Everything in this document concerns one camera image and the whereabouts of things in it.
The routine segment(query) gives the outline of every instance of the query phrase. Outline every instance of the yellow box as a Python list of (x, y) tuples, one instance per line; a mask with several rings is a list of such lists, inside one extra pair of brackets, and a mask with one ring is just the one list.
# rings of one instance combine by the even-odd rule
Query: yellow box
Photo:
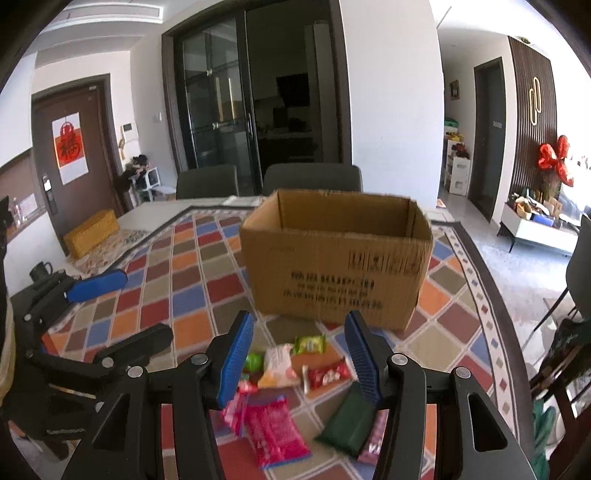
[(119, 231), (113, 210), (101, 210), (64, 236), (66, 247), (73, 258), (84, 257), (90, 250)]

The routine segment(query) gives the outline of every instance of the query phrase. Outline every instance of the doorway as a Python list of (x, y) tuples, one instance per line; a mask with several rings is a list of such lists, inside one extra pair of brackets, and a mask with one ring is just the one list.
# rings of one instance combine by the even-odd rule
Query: doorway
[(113, 179), (105, 79), (35, 95), (31, 109), (37, 177), (53, 228), (63, 237), (96, 212), (125, 212)]
[(225, 7), (174, 32), (180, 170), (234, 165), (252, 195), (274, 163), (342, 161), (330, 1)]
[(501, 58), (474, 68), (476, 134), (469, 200), (490, 221), (505, 154), (505, 76)]

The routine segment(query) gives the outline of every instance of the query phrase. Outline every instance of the gold wall decoration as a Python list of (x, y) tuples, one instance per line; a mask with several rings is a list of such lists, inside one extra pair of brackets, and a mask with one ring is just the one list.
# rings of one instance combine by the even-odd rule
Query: gold wall decoration
[(542, 89), (538, 77), (534, 77), (534, 87), (530, 88), (530, 122), (535, 127), (538, 124), (538, 115), (542, 113)]

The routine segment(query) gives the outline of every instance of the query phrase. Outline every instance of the tile floor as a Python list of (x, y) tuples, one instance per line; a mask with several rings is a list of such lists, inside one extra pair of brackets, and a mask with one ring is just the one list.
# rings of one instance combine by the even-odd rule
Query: tile floor
[[(497, 237), (498, 226), (489, 223), (466, 197), (440, 192), (447, 212), (462, 223), (474, 240), (501, 292), (521, 345), (548, 311), (544, 298), (555, 299), (566, 288), (564, 275), (570, 257), (544, 247), (516, 244)], [(528, 375), (536, 372), (538, 360), (547, 352), (555, 332), (551, 321), (534, 335), (523, 351)]]

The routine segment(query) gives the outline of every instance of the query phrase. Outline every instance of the gray chair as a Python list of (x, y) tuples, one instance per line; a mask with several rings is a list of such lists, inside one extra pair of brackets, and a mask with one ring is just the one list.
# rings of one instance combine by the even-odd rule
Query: gray chair
[(238, 175), (234, 165), (194, 168), (177, 179), (177, 200), (238, 195)]
[(362, 192), (361, 170), (340, 163), (278, 163), (265, 173), (263, 195), (277, 189)]
[(570, 257), (569, 264), (566, 267), (566, 288), (530, 333), (524, 347), (533, 337), (535, 331), (550, 318), (569, 292), (574, 302), (574, 308), (572, 308), (569, 315), (578, 311), (584, 319), (591, 319), (591, 220), (587, 215), (581, 216), (579, 239), (574, 248), (573, 256)]

